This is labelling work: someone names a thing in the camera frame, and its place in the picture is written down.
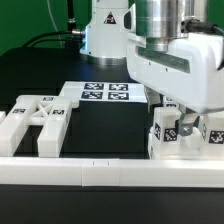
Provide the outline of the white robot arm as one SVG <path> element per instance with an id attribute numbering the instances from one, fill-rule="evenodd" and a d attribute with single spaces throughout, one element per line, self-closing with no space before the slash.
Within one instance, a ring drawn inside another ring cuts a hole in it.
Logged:
<path id="1" fill-rule="evenodd" d="M 92 0 L 81 57 L 126 64 L 149 104 L 166 96 L 182 112 L 179 133 L 224 110 L 224 30 L 207 20 L 208 0 Z"/>

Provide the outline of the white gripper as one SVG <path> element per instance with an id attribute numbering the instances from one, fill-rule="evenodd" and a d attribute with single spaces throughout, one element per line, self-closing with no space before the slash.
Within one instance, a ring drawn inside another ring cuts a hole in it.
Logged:
<path id="1" fill-rule="evenodd" d="M 224 110 L 224 38 L 191 33 L 169 42 L 166 53 L 146 48 L 146 39 L 133 33 L 127 40 L 130 77 L 145 85 L 148 112 L 160 104 L 160 94 L 197 112 L 182 113 L 177 132 L 190 136 L 198 113 Z"/>

